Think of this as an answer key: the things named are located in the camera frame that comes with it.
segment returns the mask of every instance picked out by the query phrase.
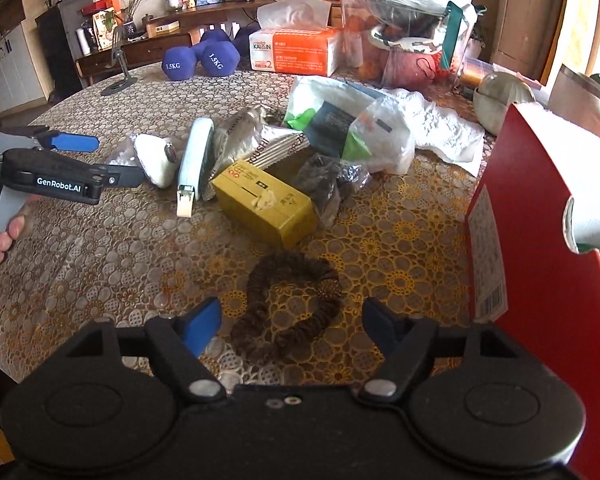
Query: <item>white label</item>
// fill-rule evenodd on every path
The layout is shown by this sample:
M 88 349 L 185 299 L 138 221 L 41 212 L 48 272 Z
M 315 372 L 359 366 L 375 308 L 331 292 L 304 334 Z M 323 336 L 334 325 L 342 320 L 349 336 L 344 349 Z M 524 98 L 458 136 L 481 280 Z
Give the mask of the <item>white label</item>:
M 475 317 L 495 321 L 509 306 L 498 227 L 486 186 L 475 201 L 468 223 L 474 262 Z

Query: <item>orange tissue package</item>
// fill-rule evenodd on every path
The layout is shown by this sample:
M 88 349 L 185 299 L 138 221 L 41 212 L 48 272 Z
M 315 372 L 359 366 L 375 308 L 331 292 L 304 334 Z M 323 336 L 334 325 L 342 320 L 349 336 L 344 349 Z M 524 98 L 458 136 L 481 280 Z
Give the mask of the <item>orange tissue package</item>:
M 265 72 L 330 76 L 340 61 L 338 28 L 268 28 L 249 37 L 251 68 Z

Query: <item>metal screw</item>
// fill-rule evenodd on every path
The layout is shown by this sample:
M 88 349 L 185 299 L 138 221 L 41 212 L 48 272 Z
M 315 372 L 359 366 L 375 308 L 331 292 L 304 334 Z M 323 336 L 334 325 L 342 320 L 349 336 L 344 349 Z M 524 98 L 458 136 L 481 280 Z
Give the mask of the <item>metal screw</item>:
M 285 403 L 280 399 L 267 399 L 264 405 L 272 410 L 279 410 L 285 407 Z
M 220 393 L 221 389 L 222 386 L 220 386 L 220 383 L 211 381 L 209 379 L 200 379 L 199 381 L 194 381 L 189 385 L 189 391 L 198 397 L 215 397 Z
M 365 391 L 376 397 L 391 397 L 397 389 L 395 383 L 387 379 L 371 379 L 365 384 Z
M 297 406 L 298 404 L 300 404 L 302 402 L 302 399 L 300 397 L 285 397 L 285 404 L 288 404 L 289 406 Z

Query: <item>white cabinet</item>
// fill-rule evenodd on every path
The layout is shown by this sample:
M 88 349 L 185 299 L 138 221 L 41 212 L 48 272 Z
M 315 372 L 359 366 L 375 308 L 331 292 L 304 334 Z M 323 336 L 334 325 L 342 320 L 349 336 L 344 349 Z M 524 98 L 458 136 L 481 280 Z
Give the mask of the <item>white cabinet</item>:
M 18 26 L 0 40 L 0 113 L 44 96 Z

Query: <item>human hand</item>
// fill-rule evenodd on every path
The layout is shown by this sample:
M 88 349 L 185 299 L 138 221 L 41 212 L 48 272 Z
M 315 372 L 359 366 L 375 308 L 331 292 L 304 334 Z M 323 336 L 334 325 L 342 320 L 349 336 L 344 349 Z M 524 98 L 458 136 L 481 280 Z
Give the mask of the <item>human hand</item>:
M 0 233 L 0 264 L 4 261 L 5 252 L 11 248 L 14 241 L 16 241 L 25 230 L 26 215 L 29 213 L 29 203 L 35 201 L 37 198 L 37 195 L 29 196 L 29 198 L 27 198 L 27 203 L 9 222 L 7 230 Z

